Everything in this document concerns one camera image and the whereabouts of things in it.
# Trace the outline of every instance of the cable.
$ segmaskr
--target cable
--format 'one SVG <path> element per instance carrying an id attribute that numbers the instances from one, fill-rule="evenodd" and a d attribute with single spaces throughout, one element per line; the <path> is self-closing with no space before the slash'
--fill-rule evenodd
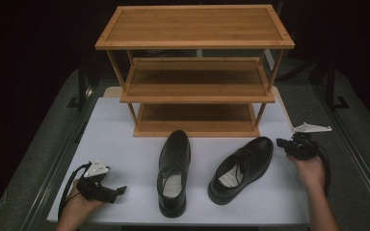
<path id="1" fill-rule="evenodd" d="M 318 156 L 320 157 L 321 161 L 323 162 L 324 166 L 324 174 L 326 177 L 326 182 L 324 183 L 324 193 L 326 196 L 329 196 L 329 190 L 330 190 L 330 181 L 331 181 L 331 171 L 330 171 L 330 160 L 329 156 L 327 155 L 325 149 L 321 147 L 324 151 L 324 154 L 319 151 Z"/>
<path id="2" fill-rule="evenodd" d="M 74 180 L 74 178 L 77 175 L 77 172 L 79 170 L 81 170 L 82 168 L 84 168 L 85 170 L 87 170 L 91 165 L 92 165 L 92 163 L 88 163 L 88 164 L 82 165 L 82 166 L 78 167 L 75 171 L 73 171 L 71 173 L 70 178 L 68 178 L 67 184 L 65 186 L 65 190 L 63 191 L 62 199 L 60 201 L 59 211 L 58 211 L 58 220 L 60 220 L 60 218 L 62 217 L 63 209 L 65 208 L 66 204 L 69 202 L 69 200 L 66 200 L 67 199 L 67 195 L 68 195 L 68 190 L 70 189 L 70 186 L 73 183 L 73 180 Z"/>
<path id="3" fill-rule="evenodd" d="M 79 195 L 80 194 L 80 192 L 78 192 L 78 193 L 76 193 L 74 196 L 72 196 L 71 198 L 69 198 L 67 201 L 66 201 L 66 204 L 71 200 L 71 199 L 73 199 L 74 197 L 76 197 L 77 195 Z"/>

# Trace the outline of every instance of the table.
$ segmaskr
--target table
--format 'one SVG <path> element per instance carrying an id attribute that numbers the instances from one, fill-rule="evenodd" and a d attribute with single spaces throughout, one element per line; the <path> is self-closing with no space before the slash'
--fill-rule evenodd
<path id="1" fill-rule="evenodd" d="M 278 95 L 275 87 L 273 94 Z M 138 110 L 138 105 L 134 104 L 134 109 Z M 159 211 L 156 190 L 158 158 L 166 138 L 127 136 L 134 128 L 131 114 L 117 97 L 99 98 L 47 219 L 57 221 L 60 198 L 70 174 L 99 157 L 111 168 L 102 185 L 111 189 L 125 185 L 128 188 L 115 204 L 99 209 L 88 222 L 208 226 L 308 224 L 304 188 L 294 165 L 282 148 L 276 146 L 276 138 L 292 136 L 281 98 L 277 97 L 275 104 L 268 106 L 259 126 L 262 136 L 275 144 L 272 162 L 259 180 L 224 206 L 209 199 L 208 183 L 222 160 L 252 138 L 190 138 L 192 161 L 186 188 L 187 209 L 179 218 L 166 218 Z"/>

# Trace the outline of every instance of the black leather shoe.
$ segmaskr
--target black leather shoe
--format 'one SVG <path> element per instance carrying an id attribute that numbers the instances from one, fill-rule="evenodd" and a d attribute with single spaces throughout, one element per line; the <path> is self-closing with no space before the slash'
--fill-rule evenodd
<path id="1" fill-rule="evenodd" d="M 190 162 L 188 136 L 181 130 L 174 131 L 161 151 L 157 179 L 160 211 L 167 218 L 177 218 L 185 212 L 185 186 Z"/>
<path id="2" fill-rule="evenodd" d="M 233 200 L 248 184 L 259 179 L 273 156 L 273 143 L 259 137 L 228 156 L 218 167 L 209 183 L 208 195 L 219 205 Z"/>

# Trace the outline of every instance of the human hand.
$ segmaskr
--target human hand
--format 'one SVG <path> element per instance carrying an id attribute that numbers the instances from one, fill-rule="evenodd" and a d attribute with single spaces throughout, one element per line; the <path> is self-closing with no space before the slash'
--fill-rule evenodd
<path id="1" fill-rule="evenodd" d="M 287 155 L 287 158 L 296 166 L 300 180 L 307 191 L 323 190 L 326 183 L 326 175 L 324 172 L 324 164 L 319 156 L 315 156 L 306 161 L 300 161 L 291 155 Z"/>
<path id="2" fill-rule="evenodd" d="M 77 230 L 92 212 L 105 204 L 98 200 L 87 200 L 76 188 L 78 181 L 73 181 L 73 188 L 68 194 L 67 204 L 63 209 L 57 231 Z"/>

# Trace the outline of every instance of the wooden shoe rack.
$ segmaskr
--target wooden shoe rack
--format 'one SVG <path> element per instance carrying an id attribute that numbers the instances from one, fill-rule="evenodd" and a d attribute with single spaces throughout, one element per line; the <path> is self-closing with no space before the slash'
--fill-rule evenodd
<path id="1" fill-rule="evenodd" d="M 118 7 L 95 48 L 105 50 L 135 123 L 134 136 L 258 137 L 289 37 L 271 5 Z M 134 57 L 133 50 L 258 49 L 258 57 Z M 279 50 L 268 77 L 264 51 Z M 114 51 L 126 50 L 124 81 Z M 139 103 L 136 113 L 133 103 Z M 261 104 L 259 111 L 252 103 Z"/>

